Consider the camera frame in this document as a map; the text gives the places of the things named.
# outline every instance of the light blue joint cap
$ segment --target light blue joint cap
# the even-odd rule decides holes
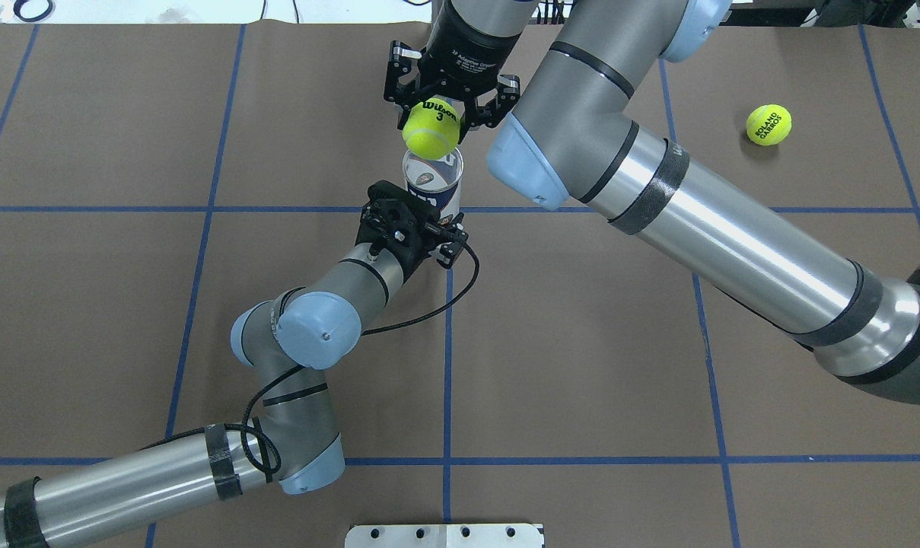
[[[287,305],[275,336],[291,360],[326,370],[358,344],[361,318],[355,306],[341,296],[310,292]]]
[[[307,466],[280,480],[280,489],[287,495],[303,495],[309,490],[321,489],[340,478],[345,472],[345,452],[341,449],[341,434],[331,445],[314,458]]]
[[[720,27],[727,10],[731,9],[732,0],[689,0],[683,13],[683,22],[676,29],[673,41],[662,53],[661,58],[668,62],[681,62],[696,53],[706,42],[713,29]]]
[[[244,354],[244,327],[247,325],[247,320],[250,319],[250,315],[253,314],[254,310],[260,307],[262,304],[267,304],[269,301],[263,301],[260,304],[254,306],[243,312],[240,315],[240,318],[237,318],[236,322],[233,322],[233,329],[230,329],[230,348],[233,348],[234,356],[237,356],[237,360],[240,360],[241,364],[246,365],[248,368],[253,367],[253,363],[250,360],[247,360],[247,354]]]
[[[487,167],[501,183],[548,211],[568,201],[561,177],[513,114],[508,114],[487,153]]]

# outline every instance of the clear plastic container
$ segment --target clear plastic container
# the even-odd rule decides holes
[[[408,151],[402,158],[406,188],[439,209],[439,223],[446,225],[460,212],[463,156],[454,148],[438,160],[425,160]]]

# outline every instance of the metal plate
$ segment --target metal plate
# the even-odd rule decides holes
[[[542,524],[357,526],[345,548],[544,548]]]

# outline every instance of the roland garros tennis ball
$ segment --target roland garros tennis ball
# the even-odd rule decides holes
[[[438,160],[460,142],[460,116],[445,100],[424,100],[409,114],[402,128],[402,139],[415,156]]]
[[[758,145],[777,145],[790,132],[791,114],[780,104],[763,105],[747,117],[747,136]]]

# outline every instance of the wilson logo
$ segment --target wilson logo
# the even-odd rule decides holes
[[[457,115],[447,110],[446,107],[443,107],[443,105],[441,104],[432,103],[431,100],[422,101],[422,108],[428,108],[429,110],[438,111],[440,114],[438,117],[438,120],[442,120],[443,115],[445,114],[446,116],[449,116],[450,118],[452,118],[454,122],[457,122]]]

